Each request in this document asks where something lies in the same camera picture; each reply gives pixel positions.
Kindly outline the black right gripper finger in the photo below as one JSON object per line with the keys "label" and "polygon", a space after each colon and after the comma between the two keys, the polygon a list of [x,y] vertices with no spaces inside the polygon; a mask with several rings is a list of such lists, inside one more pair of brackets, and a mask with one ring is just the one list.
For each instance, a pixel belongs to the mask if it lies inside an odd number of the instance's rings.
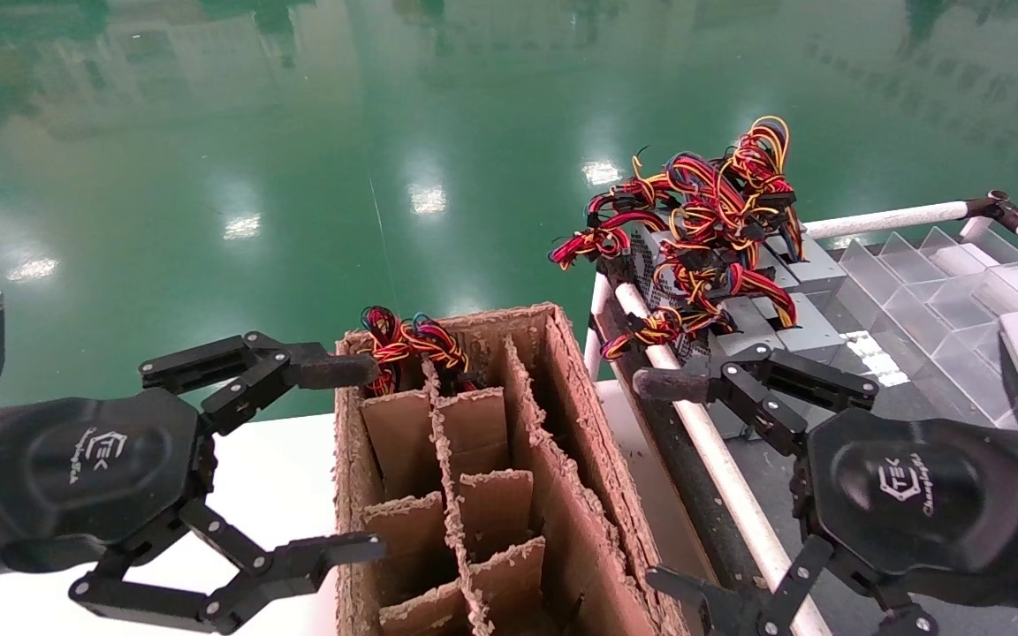
{"label": "black right gripper finger", "polygon": [[800,354],[758,344],[732,357],[694,357],[680,369],[644,367],[634,374],[634,390],[651,401],[723,403],[779,454],[800,456],[808,423],[781,396],[832,413],[848,408],[871,410],[879,385]]}

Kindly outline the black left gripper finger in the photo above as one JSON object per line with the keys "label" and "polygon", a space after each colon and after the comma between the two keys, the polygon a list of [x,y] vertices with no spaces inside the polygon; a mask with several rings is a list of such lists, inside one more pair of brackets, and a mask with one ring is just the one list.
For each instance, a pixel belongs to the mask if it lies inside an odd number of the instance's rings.
{"label": "black left gripper finger", "polygon": [[147,360],[139,367],[144,388],[174,395],[222,383],[201,403],[203,426],[218,435],[239,429],[293,388],[359,387],[378,374],[371,355],[332,354],[318,342],[287,344],[260,331]]}

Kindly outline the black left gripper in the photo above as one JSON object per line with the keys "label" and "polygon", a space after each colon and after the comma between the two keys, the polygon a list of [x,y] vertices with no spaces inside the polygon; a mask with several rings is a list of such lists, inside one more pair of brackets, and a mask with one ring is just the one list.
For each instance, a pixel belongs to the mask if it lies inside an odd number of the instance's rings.
{"label": "black left gripper", "polygon": [[[162,388],[0,408],[0,574],[101,558],[69,591],[93,615],[232,635],[267,605],[318,592],[331,569],[383,558],[373,533],[260,548],[195,499],[210,492],[214,448],[197,410]],[[203,594],[125,580],[187,532],[234,564],[230,582]]]}

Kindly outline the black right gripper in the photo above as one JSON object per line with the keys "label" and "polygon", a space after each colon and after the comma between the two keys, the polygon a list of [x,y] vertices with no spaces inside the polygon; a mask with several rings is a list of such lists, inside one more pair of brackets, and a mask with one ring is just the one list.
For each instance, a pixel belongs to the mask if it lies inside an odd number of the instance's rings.
{"label": "black right gripper", "polygon": [[851,408],[805,439],[809,535],[761,601],[667,566],[656,591],[703,615],[706,635],[789,635],[824,569],[868,591],[874,635],[937,635],[934,616],[897,583],[917,571],[977,574],[1018,534],[1018,446],[1009,431],[958,421],[888,420]]}

